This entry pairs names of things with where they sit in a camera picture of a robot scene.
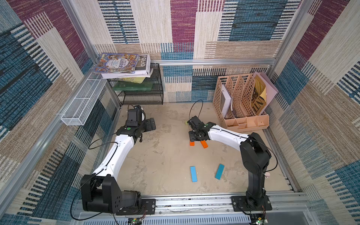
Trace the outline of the teal building block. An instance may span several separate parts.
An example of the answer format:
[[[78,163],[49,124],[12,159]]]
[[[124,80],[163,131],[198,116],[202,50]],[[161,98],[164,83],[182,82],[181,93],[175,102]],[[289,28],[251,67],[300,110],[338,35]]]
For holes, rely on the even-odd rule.
[[[219,164],[218,169],[217,169],[216,174],[215,174],[215,178],[216,178],[217,180],[220,180],[220,179],[221,179],[221,176],[222,176],[222,174],[223,174],[224,168],[225,168],[225,166],[224,166],[223,164]]]

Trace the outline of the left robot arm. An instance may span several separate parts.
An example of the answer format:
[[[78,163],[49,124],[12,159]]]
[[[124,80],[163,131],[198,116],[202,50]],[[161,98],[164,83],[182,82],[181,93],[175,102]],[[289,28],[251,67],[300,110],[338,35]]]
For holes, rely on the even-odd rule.
[[[113,146],[93,174],[81,179],[82,207],[87,212],[116,214],[142,210],[142,197],[138,191],[122,191],[117,178],[130,150],[145,132],[156,129],[153,118],[144,120],[137,127],[122,126],[116,132]]]

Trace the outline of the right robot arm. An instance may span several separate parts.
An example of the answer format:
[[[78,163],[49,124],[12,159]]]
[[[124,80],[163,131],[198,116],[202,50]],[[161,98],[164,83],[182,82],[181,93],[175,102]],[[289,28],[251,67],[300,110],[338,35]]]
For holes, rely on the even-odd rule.
[[[197,116],[187,121],[191,127],[191,142],[217,141],[233,147],[241,153],[244,167],[248,171],[248,188],[244,196],[231,197],[235,212],[267,212],[272,210],[265,190],[265,174],[272,157],[271,151],[257,133],[236,133],[215,123],[204,123]]]

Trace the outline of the light blue building block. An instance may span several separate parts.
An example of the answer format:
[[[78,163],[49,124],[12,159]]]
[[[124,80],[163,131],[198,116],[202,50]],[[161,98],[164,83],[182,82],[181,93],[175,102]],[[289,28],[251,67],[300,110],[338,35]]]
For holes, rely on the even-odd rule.
[[[195,166],[190,167],[190,173],[192,182],[197,182],[197,171]]]

